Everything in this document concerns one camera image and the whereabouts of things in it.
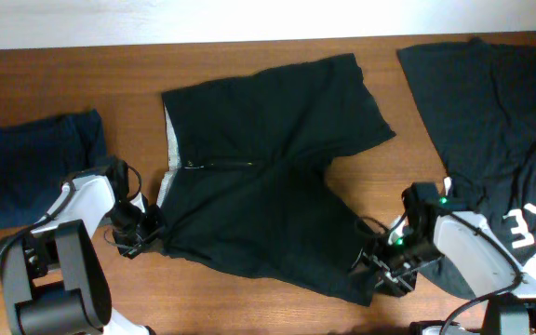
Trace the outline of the black shorts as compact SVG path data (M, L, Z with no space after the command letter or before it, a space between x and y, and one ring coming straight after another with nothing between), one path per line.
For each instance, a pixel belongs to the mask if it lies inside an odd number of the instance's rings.
M165 256L370 304L373 276L350 273L358 217L325 182L333 159L394 136L354 55L173 89L162 102Z

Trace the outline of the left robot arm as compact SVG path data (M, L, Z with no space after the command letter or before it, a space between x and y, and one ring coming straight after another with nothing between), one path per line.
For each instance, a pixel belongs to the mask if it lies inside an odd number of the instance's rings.
M148 251L163 229L158 206L130 192L137 171L114 156L69 175L44 215L0 241L0 281L11 333L140 334L113 306L92 237L107 226L106 242L125 258Z

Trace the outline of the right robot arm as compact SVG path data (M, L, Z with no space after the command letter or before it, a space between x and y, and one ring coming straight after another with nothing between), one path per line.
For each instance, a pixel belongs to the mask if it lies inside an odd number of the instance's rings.
M415 289L418 271L446 258L475 298L443 321L411 323L409 333L464 334L456 317L484 302L480 333L536 334L536 253L520 263L483 215L458 198L441 195L432 182L413 183L401 198L405 211L393 227L373 234L365 223L356 224L365 245L350 274L373 274L370 289L402 297Z

